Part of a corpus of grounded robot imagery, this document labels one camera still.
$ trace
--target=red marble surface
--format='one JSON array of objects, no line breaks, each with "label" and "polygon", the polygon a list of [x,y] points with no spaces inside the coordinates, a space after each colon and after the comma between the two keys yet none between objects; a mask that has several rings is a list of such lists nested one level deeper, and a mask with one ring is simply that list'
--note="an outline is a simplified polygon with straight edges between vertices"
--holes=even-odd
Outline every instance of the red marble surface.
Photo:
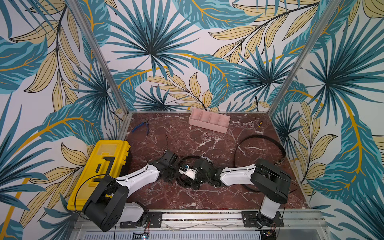
[{"label": "red marble surface", "polygon": [[[233,167],[233,152],[237,143],[249,135],[263,134],[278,140],[267,114],[230,113],[227,134],[189,125],[189,113],[134,113],[126,140],[133,154],[129,172],[134,172],[147,161],[159,159],[166,148],[165,135],[169,137],[168,148],[179,155],[204,155],[217,167]],[[149,120],[149,135],[146,127],[131,133],[144,120]],[[236,165],[253,164],[257,158],[270,161],[281,159],[280,150],[264,139],[249,139],[237,151]],[[285,160],[280,166],[295,180],[290,164]],[[200,190],[186,189],[174,180],[166,183],[159,180],[133,193],[127,202],[138,202],[148,209],[258,209],[264,198],[262,193],[249,192],[241,185],[215,188],[203,184]],[[308,208],[300,190],[294,191],[285,204],[288,209]]]}]

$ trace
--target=black cable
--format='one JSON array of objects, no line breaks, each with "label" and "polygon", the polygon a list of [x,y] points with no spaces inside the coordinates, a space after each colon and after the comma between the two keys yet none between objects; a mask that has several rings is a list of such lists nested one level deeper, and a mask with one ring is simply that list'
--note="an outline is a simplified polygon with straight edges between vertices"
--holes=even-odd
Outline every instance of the black cable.
[{"label": "black cable", "polygon": [[[175,166],[177,166],[178,168],[180,168],[180,166],[181,166],[187,159],[199,159],[199,158],[201,158],[201,156],[197,156],[197,155],[186,156],[186,157],[183,157],[182,159],[180,159],[180,160],[175,164]],[[198,170],[195,169],[194,167],[189,167],[189,168],[191,168],[191,170],[195,170],[196,172],[198,171]],[[176,182],[177,182],[178,184],[180,184],[182,187],[186,187],[186,188],[188,188],[188,187],[191,187],[191,186],[192,186],[192,185],[186,183],[186,182],[184,181],[184,179],[181,178],[181,176],[178,176],[178,177],[176,178]]]},{"label": "black cable", "polygon": [[164,156],[164,154],[166,153],[166,151],[168,149],[168,135],[167,134],[166,134],[166,140],[167,140],[167,147],[163,151],[163,156]]},{"label": "black cable", "polygon": [[115,230],[113,231],[113,239],[116,240],[116,224],[115,224]]},{"label": "black cable", "polygon": [[284,210],[283,210],[283,214],[281,215],[281,221],[280,221],[280,226],[279,226],[279,231],[276,233],[276,239],[280,233],[280,228],[281,228],[281,223],[283,222],[283,217],[284,217],[284,212],[285,212],[285,206],[284,206]]},{"label": "black cable", "polygon": [[82,187],[88,180],[90,180],[90,179],[92,179],[92,178],[94,178],[94,177],[98,177],[98,176],[110,176],[110,175],[108,175],[108,174],[98,174],[98,175],[92,176],[92,177],[88,178],[87,180],[85,180],[85,182],[83,182],[83,183],[80,185],[79,189],[77,190],[76,195],[75,195],[75,197],[74,197],[74,201],[73,201],[73,202],[74,202],[74,210],[75,210],[75,212],[77,213],[77,215],[79,215],[79,217],[81,217],[81,218],[83,218],[83,219],[85,219],[85,220],[89,220],[89,221],[91,221],[89,218],[86,218],[86,217],[81,216],[81,215],[79,214],[79,212],[77,211],[77,208],[76,208],[76,198],[77,198],[77,194],[79,193],[81,187]]},{"label": "black cable", "polygon": [[[251,139],[251,138],[262,138],[262,139],[265,139],[265,140],[268,140],[270,142],[272,142],[273,144],[275,144],[281,151],[281,154],[283,155],[281,159],[285,158],[286,156],[286,152],[285,152],[285,149],[284,147],[278,142],[276,141],[275,139],[271,138],[271,137],[268,137],[268,136],[265,136],[265,135],[251,135],[251,136],[248,136],[246,138],[244,138],[243,140],[240,141],[239,144],[237,144],[237,147],[235,148],[235,152],[233,154],[233,167],[236,167],[236,152],[237,152],[237,149],[239,148],[239,146],[246,140],[248,139]],[[248,191],[251,191],[251,192],[261,192],[260,190],[255,190],[255,189],[252,189],[250,187],[248,187],[247,185],[245,184],[242,184],[242,186],[247,189]]]}]

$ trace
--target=pink plastic organizer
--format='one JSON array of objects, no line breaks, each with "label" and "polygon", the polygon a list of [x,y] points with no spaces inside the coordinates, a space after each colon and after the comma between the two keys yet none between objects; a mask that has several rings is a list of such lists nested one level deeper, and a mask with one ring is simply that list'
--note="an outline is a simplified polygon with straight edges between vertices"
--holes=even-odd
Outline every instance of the pink plastic organizer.
[{"label": "pink plastic organizer", "polygon": [[227,133],[230,116],[194,108],[189,116],[189,124],[216,132]]}]

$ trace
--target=metal mounting bracket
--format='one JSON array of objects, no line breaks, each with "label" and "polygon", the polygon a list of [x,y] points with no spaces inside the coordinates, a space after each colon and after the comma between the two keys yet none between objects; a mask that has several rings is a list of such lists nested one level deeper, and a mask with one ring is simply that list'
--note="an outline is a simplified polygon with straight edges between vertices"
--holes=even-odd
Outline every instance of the metal mounting bracket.
[{"label": "metal mounting bracket", "polygon": [[[258,211],[241,212],[244,227],[258,227],[259,226],[259,224],[257,223],[257,213],[258,213]],[[273,221],[276,223],[276,227],[278,227],[278,228],[284,226],[284,222],[283,222],[283,219],[281,218],[281,214],[279,211],[276,212],[276,215],[275,215],[275,218],[273,219]]]},{"label": "metal mounting bracket", "polygon": [[[160,228],[162,221],[162,212],[149,212],[148,218],[151,220],[149,222],[149,228]],[[135,228],[136,222],[121,222],[120,228]]]}]

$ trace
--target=yellow leaf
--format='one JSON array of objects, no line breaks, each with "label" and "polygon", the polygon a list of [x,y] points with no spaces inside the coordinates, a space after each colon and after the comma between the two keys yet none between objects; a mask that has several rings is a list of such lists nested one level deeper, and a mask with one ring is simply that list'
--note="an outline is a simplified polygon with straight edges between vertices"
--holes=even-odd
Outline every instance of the yellow leaf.
[{"label": "yellow leaf", "polygon": [[317,137],[317,134],[320,131],[320,117],[316,118],[319,115],[320,111],[321,111],[321,107],[316,111],[316,113],[313,117],[311,144],[313,143],[314,139]]},{"label": "yellow leaf", "polygon": [[91,156],[91,153],[94,148],[95,148],[95,145],[87,145],[88,156]]},{"label": "yellow leaf", "polygon": [[68,42],[67,35],[65,34],[63,28],[60,28],[59,37],[60,37],[61,45],[63,47],[62,49],[60,48],[60,50],[63,50],[65,54],[67,54],[68,58],[76,65],[76,67],[80,68],[79,61],[77,60],[75,54],[71,49],[70,43]]},{"label": "yellow leaf", "polygon": [[314,194],[314,190],[309,183],[302,184],[301,187],[303,188],[305,195],[312,196]]},{"label": "yellow leaf", "polygon": [[55,169],[52,169],[52,170],[44,173],[44,175],[48,178],[48,180],[31,178],[29,181],[31,183],[34,183],[34,184],[46,184],[46,183],[50,183],[50,182],[56,181],[56,180],[64,177],[68,173],[75,172],[78,169],[79,169],[78,167],[75,167],[75,168],[57,167]]},{"label": "yellow leaf", "polygon": [[196,98],[191,97],[190,95],[182,94],[182,93],[173,93],[173,94],[171,93],[170,95],[176,99],[180,99],[183,101],[197,101]]},{"label": "yellow leaf", "polygon": [[321,157],[324,154],[328,144],[336,137],[337,136],[333,134],[327,134],[321,137],[319,141],[316,142],[316,144],[314,145],[311,151],[310,162]]},{"label": "yellow leaf", "polygon": [[296,33],[298,30],[300,30],[305,24],[307,24],[307,22],[309,22],[312,19],[313,15],[316,13],[318,6],[319,5],[316,5],[310,9],[308,9],[307,11],[302,13],[298,18],[296,18],[295,21],[291,24],[291,26],[290,26],[287,34],[283,38],[283,40],[286,38],[289,38],[294,33]]},{"label": "yellow leaf", "polygon": [[201,105],[201,103],[197,103],[197,102],[185,102],[185,103],[177,103],[177,104],[181,105],[181,106],[195,107],[195,108],[204,109],[203,105]]},{"label": "yellow leaf", "polygon": [[299,177],[299,171],[297,170],[297,165],[296,165],[296,161],[299,160],[297,158],[295,158],[294,160],[292,160],[292,169],[293,169],[293,172],[295,173],[295,177]]},{"label": "yellow leaf", "polygon": [[380,150],[381,161],[384,162],[384,136],[373,136],[373,141]]},{"label": "yellow leaf", "polygon": [[148,82],[152,82],[152,83],[161,83],[161,84],[166,84],[166,85],[170,85],[170,86],[173,86],[173,83],[163,77],[160,77],[160,76],[152,76],[152,77],[148,77],[147,78],[147,81]]},{"label": "yellow leaf", "polygon": [[61,83],[63,84],[63,88],[66,96],[65,100],[66,101],[68,100],[70,104],[73,104],[78,99],[77,95],[73,90],[71,90],[71,86],[66,81],[62,80]]},{"label": "yellow leaf", "polygon": [[57,112],[59,109],[63,107],[63,93],[61,91],[61,74],[60,71],[57,73],[57,80],[55,87],[53,88],[52,92],[52,103],[53,103],[53,110]]},{"label": "yellow leaf", "polygon": [[113,115],[113,119],[116,121],[116,128],[120,129],[120,119],[116,115]]},{"label": "yellow leaf", "polygon": [[197,81],[197,73],[194,73],[190,78],[189,78],[189,87],[191,88],[192,94],[196,98],[200,98],[200,93],[201,93],[201,86],[199,82]]},{"label": "yellow leaf", "polygon": [[64,143],[61,143],[61,152],[63,153],[64,158],[72,164],[84,166],[88,161],[88,158],[83,152],[69,149]]},{"label": "yellow leaf", "polygon": [[116,113],[116,114],[121,114],[121,113],[122,113],[121,108],[116,108],[115,113]]},{"label": "yellow leaf", "polygon": [[26,33],[21,36],[17,36],[14,38],[10,38],[9,40],[20,43],[24,41],[30,41],[31,43],[41,43],[44,41],[45,38],[47,38],[47,45],[48,47],[52,45],[52,43],[56,39],[56,29],[58,27],[58,22],[56,21],[49,21],[54,29],[51,28],[51,26],[47,22],[43,22],[41,26],[38,26],[35,30],[30,31],[29,33]]},{"label": "yellow leaf", "polygon": [[27,207],[29,211],[24,210],[23,215],[20,219],[20,223],[23,227],[25,227],[32,218],[36,215],[37,211],[43,206],[45,201],[52,195],[52,193],[56,190],[59,183],[55,183],[49,185],[45,188],[45,192],[39,192],[32,200],[28,203]]},{"label": "yellow leaf", "polygon": [[265,36],[264,36],[265,48],[264,48],[263,52],[265,50],[267,50],[272,45],[273,39],[275,38],[277,31],[283,25],[283,23],[287,19],[287,17],[288,17],[288,14],[285,14],[285,15],[279,17],[278,19],[274,20],[272,22],[272,24],[268,27],[268,29],[266,30]]},{"label": "yellow leaf", "polygon": [[[280,2],[286,1],[287,4],[296,4],[298,5],[297,0],[280,0]],[[320,0],[300,0],[300,5],[309,5],[309,4],[314,4],[318,3]]]},{"label": "yellow leaf", "polygon": [[358,9],[359,9],[359,6],[360,6],[360,0],[356,0],[355,4],[353,5],[353,8],[349,12],[348,26],[350,26],[351,23],[353,22],[353,20],[355,19],[356,13],[358,12]]},{"label": "yellow leaf", "polygon": [[24,91],[27,93],[36,93],[46,88],[56,72],[56,67],[57,51],[54,49],[52,52],[47,54],[47,58],[44,60],[39,70],[37,71],[33,83]]},{"label": "yellow leaf", "polygon": [[[65,1],[62,0],[49,0],[49,3],[52,4],[56,9],[54,9],[46,0],[39,0],[39,3],[41,4],[39,9],[43,12],[44,15],[55,14],[58,11],[61,12],[65,7]],[[30,10],[33,13],[38,13],[34,8],[30,8]]]},{"label": "yellow leaf", "polygon": [[235,42],[235,43],[231,43],[231,44],[222,46],[221,48],[219,48],[219,49],[213,54],[213,56],[214,56],[214,57],[217,57],[217,58],[222,58],[222,57],[224,57],[225,55],[227,55],[227,53],[229,53],[229,52],[230,52],[234,47],[236,47],[239,43],[241,44],[241,43],[244,41],[244,39],[245,39],[245,38],[240,39],[240,40],[238,40],[238,41]]},{"label": "yellow leaf", "polygon": [[311,125],[311,122],[312,122],[312,117],[311,117],[311,107],[308,105],[308,103],[306,103],[305,101],[304,102],[301,102],[301,109],[303,110],[303,113],[304,113],[304,116],[305,116],[305,120],[308,124],[308,127]]},{"label": "yellow leaf", "polygon": [[300,143],[300,149],[303,152],[304,158],[306,161],[308,161],[308,145],[307,141],[304,139],[303,135],[301,134],[301,131],[299,130],[299,143]]},{"label": "yellow leaf", "polygon": [[303,154],[297,148],[296,143],[295,143],[295,151],[296,151],[297,158],[299,159],[299,162],[300,162],[301,172],[302,174],[305,174],[305,172],[307,171],[307,161],[305,160]]},{"label": "yellow leaf", "polygon": [[282,13],[286,12],[286,9],[283,7],[277,8],[277,13],[275,14],[275,5],[268,5],[265,6],[244,6],[244,5],[238,5],[238,4],[232,4],[235,8],[244,10],[245,14],[249,16],[259,16],[255,22],[261,22],[265,20],[269,20],[271,18],[274,18]]},{"label": "yellow leaf", "polygon": [[72,67],[72,64],[67,59],[67,57],[65,56],[65,54],[63,53],[63,51],[60,47],[59,47],[59,58],[60,58],[61,66],[63,67],[64,74],[71,81],[73,86],[76,89],[79,89],[79,83],[75,81],[75,80],[77,80],[77,77],[74,73],[74,69]]},{"label": "yellow leaf", "polygon": [[58,203],[58,201],[60,200],[60,194],[65,195],[65,193],[70,187],[73,175],[74,173],[70,174],[59,184],[59,186],[56,188],[55,192],[53,193],[47,208],[51,209],[56,205],[56,203]]},{"label": "yellow leaf", "polygon": [[118,9],[114,0],[104,0],[104,2],[116,10]]},{"label": "yellow leaf", "polygon": [[72,182],[72,184],[71,184],[71,187],[69,188],[69,190],[68,190],[68,192],[67,192],[67,194],[65,195],[64,198],[67,198],[67,197],[71,196],[71,194],[72,194],[72,192],[73,192],[73,190],[74,190],[74,187],[76,186],[77,182],[79,181],[79,178],[80,178],[80,176],[81,176],[81,173],[82,173],[82,172],[79,172],[79,173],[77,174],[77,176],[74,178],[74,180],[73,180],[73,182]]},{"label": "yellow leaf", "polygon": [[369,18],[384,17],[384,4],[382,0],[364,0],[362,2],[365,15]]},{"label": "yellow leaf", "polygon": [[72,104],[69,97],[65,96],[65,105]]},{"label": "yellow leaf", "polygon": [[185,82],[183,81],[183,79],[181,79],[181,78],[180,78],[179,76],[177,76],[176,74],[173,74],[173,77],[171,77],[168,68],[166,69],[166,72],[167,72],[167,76],[169,77],[169,79],[171,79],[174,83],[176,83],[177,85],[179,85],[179,86],[180,86],[181,88],[183,88],[184,90],[188,91],[187,86],[185,85]]},{"label": "yellow leaf", "polygon": [[302,126],[301,130],[303,131],[307,140],[309,140],[310,139],[310,130],[308,128],[307,122],[304,120],[304,118],[302,116],[300,117],[299,121],[300,121],[300,125]]},{"label": "yellow leaf", "polygon": [[225,61],[229,62],[229,59],[231,58],[231,55],[228,55],[226,56],[225,58],[223,58]]},{"label": "yellow leaf", "polygon": [[205,105],[205,107],[209,107],[211,105],[212,97],[213,97],[213,94],[211,93],[211,91],[209,91],[209,89],[207,91],[205,91],[205,93],[203,93],[201,100],[202,100],[203,104]]},{"label": "yellow leaf", "polygon": [[76,43],[78,50],[80,51],[80,41],[79,41],[79,33],[77,32],[77,24],[74,20],[71,10],[69,9],[67,10],[67,21],[68,21],[68,27],[70,29],[73,40]]},{"label": "yellow leaf", "polygon": [[384,136],[372,136],[373,141],[380,150],[384,150]]},{"label": "yellow leaf", "polygon": [[184,92],[185,90],[176,87],[176,86],[159,86],[161,90],[170,91],[170,92]]},{"label": "yellow leaf", "polygon": [[258,29],[260,26],[256,25],[246,25],[238,26],[235,28],[227,29],[218,33],[209,33],[213,38],[218,40],[232,40],[236,38],[241,38],[251,34],[253,31]]},{"label": "yellow leaf", "polygon": [[269,104],[267,102],[264,102],[264,101],[259,101],[259,105],[262,106],[263,108],[269,108]]},{"label": "yellow leaf", "polygon": [[323,175],[325,172],[325,166],[326,166],[325,164],[322,164],[319,162],[312,164],[305,178],[307,180],[314,180],[315,178]]},{"label": "yellow leaf", "polygon": [[262,28],[259,28],[254,35],[249,39],[248,43],[245,45],[245,54],[244,58],[248,59],[252,54],[255,53],[256,48],[260,46],[262,42],[263,32],[265,30],[266,25]]},{"label": "yellow leaf", "polygon": [[252,105],[246,110],[246,112],[250,112],[256,108],[256,101],[252,102]]},{"label": "yellow leaf", "polygon": [[220,112],[218,107],[208,109],[210,112]]},{"label": "yellow leaf", "polygon": [[240,54],[241,54],[241,44],[235,48],[235,50],[231,54],[231,58],[229,59],[230,63],[239,63],[240,60]]}]

